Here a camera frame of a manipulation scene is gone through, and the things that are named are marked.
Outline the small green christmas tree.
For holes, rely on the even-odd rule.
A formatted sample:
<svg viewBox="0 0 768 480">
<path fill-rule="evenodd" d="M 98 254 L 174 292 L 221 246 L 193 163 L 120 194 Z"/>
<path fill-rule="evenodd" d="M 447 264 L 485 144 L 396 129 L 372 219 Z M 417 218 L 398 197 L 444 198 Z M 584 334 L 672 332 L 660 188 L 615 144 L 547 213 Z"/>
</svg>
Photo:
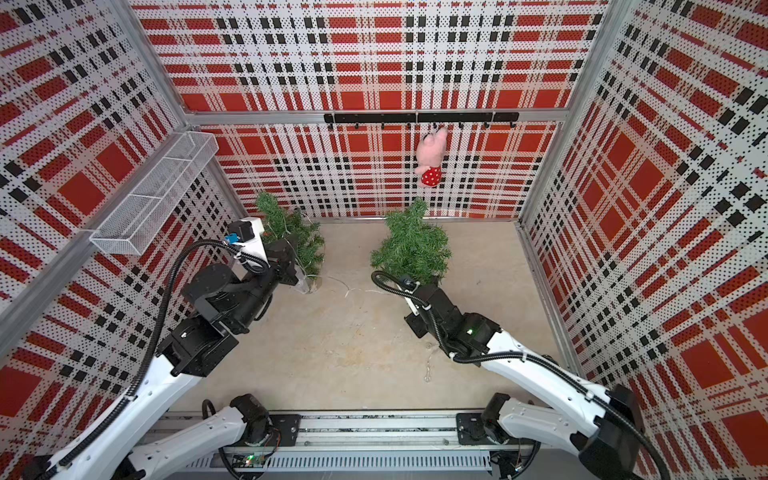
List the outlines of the small green christmas tree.
<svg viewBox="0 0 768 480">
<path fill-rule="evenodd" d="M 309 220 L 301 210 L 288 210 L 279 205 L 271 193 L 261 192 L 256 200 L 257 210 L 262 214 L 264 232 L 261 234 L 265 246 L 285 241 L 293 252 L 297 275 L 300 277 L 294 289 L 310 294 L 316 288 L 324 262 L 325 239 L 319 225 Z"/>
<path fill-rule="evenodd" d="M 422 284 L 441 280 L 452 252 L 445 230 L 426 222 L 427 212 L 428 205 L 421 198 L 403 211 L 389 212 L 385 216 L 389 235 L 371 252 L 371 267 Z"/>
</svg>

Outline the clear star string light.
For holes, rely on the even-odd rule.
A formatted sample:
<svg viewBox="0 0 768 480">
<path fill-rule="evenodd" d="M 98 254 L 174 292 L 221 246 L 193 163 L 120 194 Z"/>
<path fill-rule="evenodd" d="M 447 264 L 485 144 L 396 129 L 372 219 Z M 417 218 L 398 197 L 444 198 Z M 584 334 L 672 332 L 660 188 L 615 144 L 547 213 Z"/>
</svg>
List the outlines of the clear star string light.
<svg viewBox="0 0 768 480">
<path fill-rule="evenodd" d="M 320 280 L 325 259 L 325 239 L 320 224 L 296 209 L 284 213 L 284 237 L 294 248 L 297 268 L 301 271 L 295 289 L 302 294 L 312 293 Z"/>
</svg>

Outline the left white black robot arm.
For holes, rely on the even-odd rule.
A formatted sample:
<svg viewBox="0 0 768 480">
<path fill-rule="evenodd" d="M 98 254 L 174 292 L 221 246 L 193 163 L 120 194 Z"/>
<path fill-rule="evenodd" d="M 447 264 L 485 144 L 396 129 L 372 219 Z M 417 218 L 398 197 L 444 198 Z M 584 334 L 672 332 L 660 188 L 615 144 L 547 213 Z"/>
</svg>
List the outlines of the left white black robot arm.
<svg viewBox="0 0 768 480">
<path fill-rule="evenodd" d="M 164 479 L 193 460 L 237 443 L 262 446 L 278 440 L 268 410 L 251 394 L 227 408 L 207 408 L 206 418 L 160 441 L 141 439 L 184 393 L 207 377 L 267 312 L 279 285 L 299 282 L 295 253 L 282 239 L 257 256 L 229 241 L 210 246 L 235 254 L 246 269 L 238 278 L 226 264 L 199 271 L 184 289 L 193 314 L 166 337 L 160 332 L 170 297 L 163 296 L 151 336 L 154 351 L 134 381 L 97 420 L 53 455 L 34 457 L 25 479 Z"/>
</svg>

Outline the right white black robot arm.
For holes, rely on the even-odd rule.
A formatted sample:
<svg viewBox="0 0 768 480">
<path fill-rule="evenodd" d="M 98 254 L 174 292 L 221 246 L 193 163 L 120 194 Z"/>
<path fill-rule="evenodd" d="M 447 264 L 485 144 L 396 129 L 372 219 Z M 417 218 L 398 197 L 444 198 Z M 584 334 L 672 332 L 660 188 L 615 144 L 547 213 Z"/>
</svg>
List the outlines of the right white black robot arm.
<svg viewBox="0 0 768 480">
<path fill-rule="evenodd" d="M 512 381 L 544 406 L 496 394 L 482 415 L 486 435 L 498 444 L 529 439 L 574 455 L 599 479 L 634 479 L 640 452 L 662 479 L 671 476 L 663 456 L 645 433 L 636 394 L 581 378 L 524 346 L 493 320 L 463 313 L 435 283 L 420 285 L 375 271 L 372 282 L 403 298 L 406 323 L 422 338 L 431 335 L 455 364 L 483 368 Z"/>
</svg>

